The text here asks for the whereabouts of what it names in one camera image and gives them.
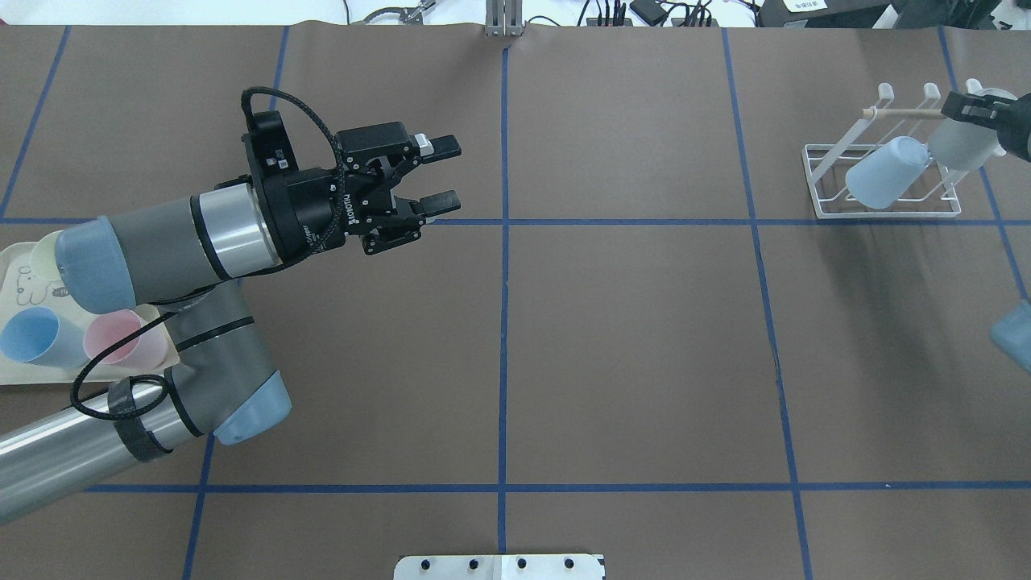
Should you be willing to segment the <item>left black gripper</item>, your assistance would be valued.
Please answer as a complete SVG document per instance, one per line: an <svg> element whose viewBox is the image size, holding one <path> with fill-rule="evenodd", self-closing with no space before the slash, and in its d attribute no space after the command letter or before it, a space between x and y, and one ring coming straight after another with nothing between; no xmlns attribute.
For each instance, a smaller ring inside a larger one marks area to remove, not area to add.
<svg viewBox="0 0 1031 580"><path fill-rule="evenodd" d="M422 238L422 228L435 217L462 207L456 191L426 196L418 201L398 198L391 209L371 209L362 217L354 199L345 202L335 231L331 227L335 206L345 198L334 169L300 168L279 111L246 114L243 136L255 198L279 262L295 262L309 252L320 253L345 245L358 227L366 255L376 255ZM462 153L454 135L431 139L408 132L402 122L383 122L336 132L347 175L389 179L402 168L423 166Z"/></svg>

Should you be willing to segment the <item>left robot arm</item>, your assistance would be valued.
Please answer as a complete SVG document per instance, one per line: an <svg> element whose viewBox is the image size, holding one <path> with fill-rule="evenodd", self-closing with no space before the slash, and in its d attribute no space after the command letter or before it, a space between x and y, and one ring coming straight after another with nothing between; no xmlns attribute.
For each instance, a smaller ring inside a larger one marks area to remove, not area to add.
<svg viewBox="0 0 1031 580"><path fill-rule="evenodd" d="M154 208L59 234L56 267L78 307L104 315L149 305L178 360L71 397L62 411L2 437L2 522L131 469L192 438L234 445L279 425L292 402L237 282L360 239L368 255L415 242L460 209L448 190L418 201L395 187L462 149L401 122L330 137L335 168L299 168L279 111L246 114L250 172Z"/></svg>

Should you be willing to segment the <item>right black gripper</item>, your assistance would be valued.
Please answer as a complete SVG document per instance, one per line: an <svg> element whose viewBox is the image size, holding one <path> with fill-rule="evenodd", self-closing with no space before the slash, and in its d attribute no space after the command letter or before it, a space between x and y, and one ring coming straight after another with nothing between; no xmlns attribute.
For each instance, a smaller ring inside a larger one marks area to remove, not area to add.
<svg viewBox="0 0 1031 580"><path fill-rule="evenodd" d="M995 122L1003 151L1030 161L1030 94L1008 102L1008 97L995 94L950 91L940 113L956 122Z"/></svg>

